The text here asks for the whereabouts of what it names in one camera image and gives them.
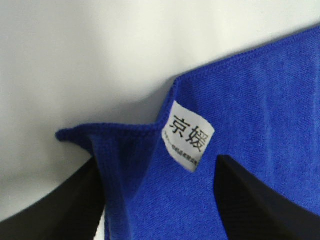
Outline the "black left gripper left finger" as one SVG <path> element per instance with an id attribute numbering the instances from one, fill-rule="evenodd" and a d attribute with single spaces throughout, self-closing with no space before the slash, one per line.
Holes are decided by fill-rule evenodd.
<path id="1" fill-rule="evenodd" d="M 1 221 L 2 240 L 93 240 L 105 207 L 97 162 L 91 158 L 50 194 Z"/>

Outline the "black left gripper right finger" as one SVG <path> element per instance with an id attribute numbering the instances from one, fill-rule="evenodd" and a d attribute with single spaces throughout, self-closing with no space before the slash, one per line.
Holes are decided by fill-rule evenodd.
<path id="1" fill-rule="evenodd" d="M 219 155 L 214 197 L 229 240 L 318 240 L 320 217 L 283 197 L 228 155 Z"/>

